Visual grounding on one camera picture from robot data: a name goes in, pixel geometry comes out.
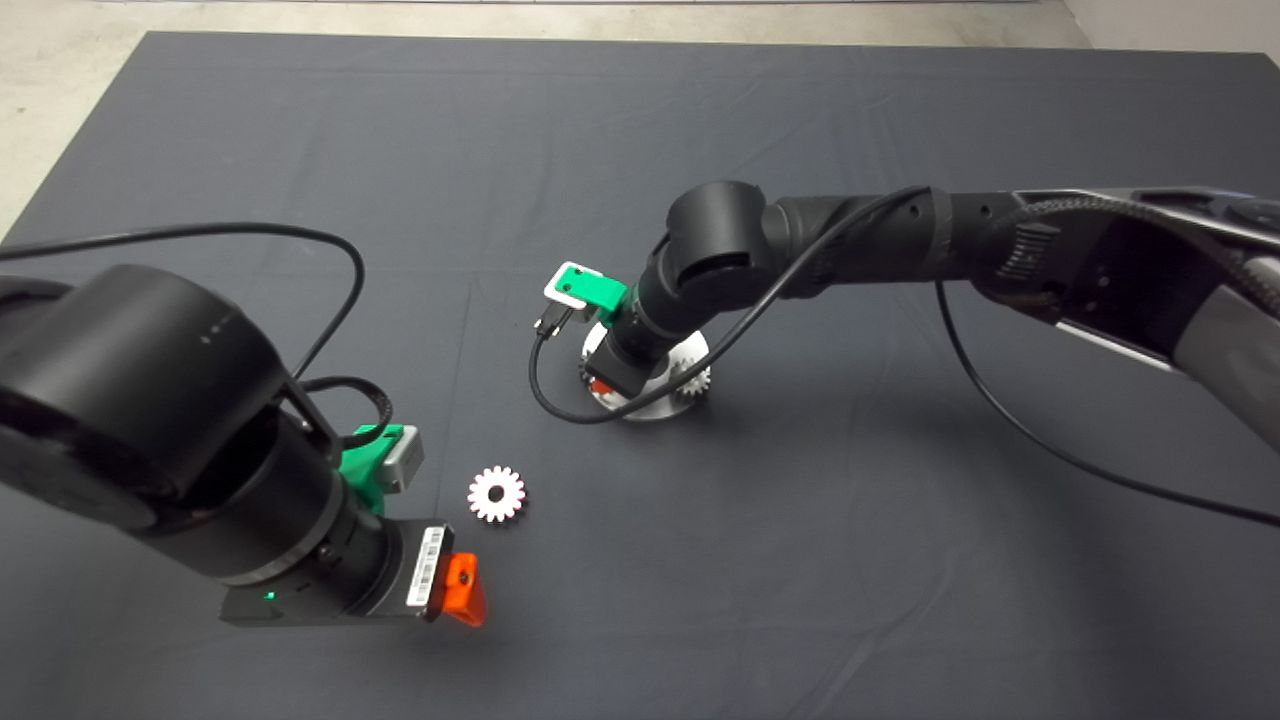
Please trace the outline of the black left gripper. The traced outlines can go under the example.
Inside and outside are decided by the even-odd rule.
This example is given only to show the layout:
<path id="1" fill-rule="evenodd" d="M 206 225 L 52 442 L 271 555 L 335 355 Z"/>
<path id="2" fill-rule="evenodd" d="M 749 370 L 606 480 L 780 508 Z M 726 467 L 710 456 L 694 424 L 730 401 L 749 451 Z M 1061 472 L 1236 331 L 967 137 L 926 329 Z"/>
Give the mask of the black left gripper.
<path id="1" fill-rule="evenodd" d="M 431 623 L 443 612 L 480 628 L 488 606 L 477 556 L 451 555 L 453 541 L 440 520 L 356 528 L 279 577 L 229 589 L 220 619 L 242 628 L 352 626 Z"/>

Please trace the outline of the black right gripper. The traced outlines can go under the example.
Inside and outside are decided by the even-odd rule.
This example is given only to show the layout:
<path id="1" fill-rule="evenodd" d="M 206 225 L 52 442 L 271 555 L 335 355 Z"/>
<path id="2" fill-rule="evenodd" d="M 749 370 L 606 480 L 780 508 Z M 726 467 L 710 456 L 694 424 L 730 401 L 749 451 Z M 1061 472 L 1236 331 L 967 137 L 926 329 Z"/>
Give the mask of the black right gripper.
<path id="1" fill-rule="evenodd" d="M 585 377 L 591 380 L 591 393 L 604 397 L 613 392 L 636 398 L 646 384 L 666 372 L 666 359 L 635 359 L 613 347 L 608 334 L 589 336 L 585 341 Z"/>

